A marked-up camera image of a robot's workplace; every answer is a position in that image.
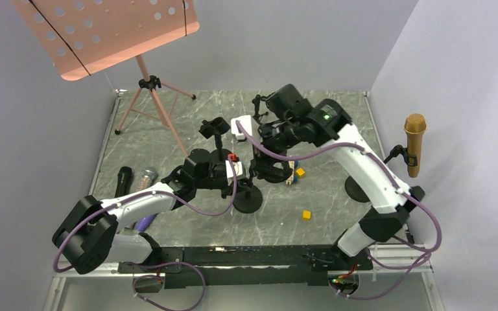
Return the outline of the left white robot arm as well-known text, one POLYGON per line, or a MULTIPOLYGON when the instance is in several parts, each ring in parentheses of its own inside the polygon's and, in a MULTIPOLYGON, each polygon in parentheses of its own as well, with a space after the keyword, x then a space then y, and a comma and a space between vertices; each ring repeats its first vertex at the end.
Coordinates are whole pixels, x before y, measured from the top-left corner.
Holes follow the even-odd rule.
POLYGON ((53 269, 58 273, 74 269, 83 275, 105 262, 128 262, 145 272, 154 271, 163 262, 161 246, 142 231, 122 235, 121 230, 144 217, 182 206, 195 210, 190 201, 199 189, 219 189, 234 198, 245 175, 243 163, 234 154, 215 164, 188 157, 149 188, 106 200, 85 196, 52 237, 58 249, 53 269))

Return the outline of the purple mic black stand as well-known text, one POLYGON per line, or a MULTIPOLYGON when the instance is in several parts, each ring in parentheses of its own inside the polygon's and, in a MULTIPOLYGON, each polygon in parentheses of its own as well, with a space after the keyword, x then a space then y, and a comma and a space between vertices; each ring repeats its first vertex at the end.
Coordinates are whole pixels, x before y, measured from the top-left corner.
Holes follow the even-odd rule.
POLYGON ((291 175, 291 169, 288 161, 270 157, 258 150, 255 151, 250 162, 244 164, 247 171, 246 178, 229 180, 230 186, 221 191, 221 196, 223 198, 231 196, 233 207, 238 212, 252 214, 258 211, 264 203, 265 196, 261 187, 265 184, 284 183, 291 175))

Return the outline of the purple microphone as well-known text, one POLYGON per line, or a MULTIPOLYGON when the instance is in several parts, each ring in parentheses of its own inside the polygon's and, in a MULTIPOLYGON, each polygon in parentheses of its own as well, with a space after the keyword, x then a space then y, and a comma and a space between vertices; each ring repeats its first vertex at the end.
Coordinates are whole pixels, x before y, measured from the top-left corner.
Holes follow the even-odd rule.
POLYGON ((153 223, 156 216, 157 216, 157 214, 152 214, 150 216, 146 216, 146 217, 142 218, 141 220, 139 220, 136 223, 134 229, 136 231, 139 231, 139 232, 145 232, 150 227, 150 225, 153 223))

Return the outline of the black microphone with orange end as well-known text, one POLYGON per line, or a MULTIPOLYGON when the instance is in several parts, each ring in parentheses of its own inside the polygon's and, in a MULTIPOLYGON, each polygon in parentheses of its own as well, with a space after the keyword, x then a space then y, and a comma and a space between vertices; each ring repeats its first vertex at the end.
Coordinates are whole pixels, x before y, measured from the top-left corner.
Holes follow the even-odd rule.
POLYGON ((133 180, 133 172, 130 167, 123 166, 117 173, 117 184, 115 188, 115 198, 125 196, 129 193, 130 186, 133 180))

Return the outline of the black round-base desk mic stand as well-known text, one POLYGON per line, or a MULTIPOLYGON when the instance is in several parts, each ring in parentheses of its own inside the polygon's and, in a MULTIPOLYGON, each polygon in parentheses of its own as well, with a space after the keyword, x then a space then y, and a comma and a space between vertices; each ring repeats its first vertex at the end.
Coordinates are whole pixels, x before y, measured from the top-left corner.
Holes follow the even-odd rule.
POLYGON ((215 141, 215 149, 210 152, 211 162, 213 164, 224 163, 228 160, 228 156, 233 154, 231 150, 224 147, 222 142, 222 135, 229 132, 230 129, 230 125, 223 117, 216 117, 211 121, 202 121, 199 133, 206 139, 212 137, 215 141))

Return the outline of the rhinestone silver microphone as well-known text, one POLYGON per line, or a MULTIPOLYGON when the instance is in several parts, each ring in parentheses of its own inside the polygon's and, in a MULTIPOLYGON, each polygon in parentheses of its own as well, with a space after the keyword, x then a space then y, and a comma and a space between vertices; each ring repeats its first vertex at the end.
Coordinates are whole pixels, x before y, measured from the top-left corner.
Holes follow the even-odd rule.
POLYGON ((141 173, 141 177, 136 185, 135 191, 138 192, 151 187, 157 178, 158 178, 158 172, 156 171, 155 168, 153 167, 145 168, 141 173))

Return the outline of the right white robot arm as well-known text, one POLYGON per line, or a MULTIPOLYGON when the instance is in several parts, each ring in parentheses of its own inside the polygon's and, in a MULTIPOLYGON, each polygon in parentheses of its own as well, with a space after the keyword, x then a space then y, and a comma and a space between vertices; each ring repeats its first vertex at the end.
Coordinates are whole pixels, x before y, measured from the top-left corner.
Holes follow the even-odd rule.
POLYGON ((371 202, 369 211, 343 232, 332 245, 333 264, 348 269, 375 242, 386 242, 405 224, 420 198, 420 188, 410 187, 380 160, 360 134, 348 112, 326 98, 313 106, 292 85, 266 95, 256 95, 255 107, 264 103, 279 124, 259 123, 256 157, 275 161, 301 161, 287 150, 299 143, 316 147, 306 157, 329 153, 353 178, 371 202))

